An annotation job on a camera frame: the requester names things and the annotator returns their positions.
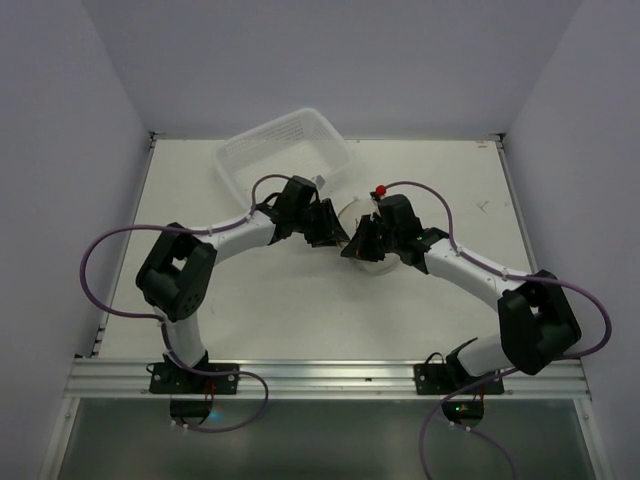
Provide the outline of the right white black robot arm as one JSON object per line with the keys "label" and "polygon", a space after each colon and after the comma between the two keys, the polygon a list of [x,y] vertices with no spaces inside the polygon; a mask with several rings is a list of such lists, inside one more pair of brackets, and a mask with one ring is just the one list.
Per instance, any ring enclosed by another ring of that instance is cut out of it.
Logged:
{"label": "right white black robot arm", "polygon": [[425,228],[410,201],[397,194],[379,201],[354,200],[338,219],[349,240],[344,258],[378,269],[387,256],[425,275],[443,279],[496,312],[495,334],[472,338],[452,350],[439,366],[438,378],[462,387],[503,369],[535,375],[560,358],[582,336],[577,319],[553,274],[540,280],[510,274],[490,262],[485,268],[464,258],[448,232]]}

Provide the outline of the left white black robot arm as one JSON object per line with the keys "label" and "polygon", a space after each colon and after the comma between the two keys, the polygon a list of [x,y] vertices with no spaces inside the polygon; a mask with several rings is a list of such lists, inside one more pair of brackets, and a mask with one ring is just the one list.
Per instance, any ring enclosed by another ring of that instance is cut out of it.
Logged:
{"label": "left white black robot arm", "polygon": [[189,373],[202,372],[208,360],[198,310],[206,299],[214,268],[246,251],[301,234],[311,247],[349,241],[333,203],[316,185],[294,175],[282,191],[254,200],[247,214],[227,225],[162,228],[135,279],[143,298],[159,316],[165,357]]}

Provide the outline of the round white mesh laundry bag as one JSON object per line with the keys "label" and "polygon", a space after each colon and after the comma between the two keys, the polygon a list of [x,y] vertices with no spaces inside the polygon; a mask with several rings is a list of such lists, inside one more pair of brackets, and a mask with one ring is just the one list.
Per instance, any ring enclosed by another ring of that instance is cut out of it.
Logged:
{"label": "round white mesh laundry bag", "polygon": [[[353,238],[361,217],[370,216],[377,211],[377,206],[371,198],[354,197],[338,213],[338,220],[349,238]],[[369,275],[384,275],[400,264],[400,258],[395,254],[386,254],[381,261],[369,262],[350,259],[350,262]]]}

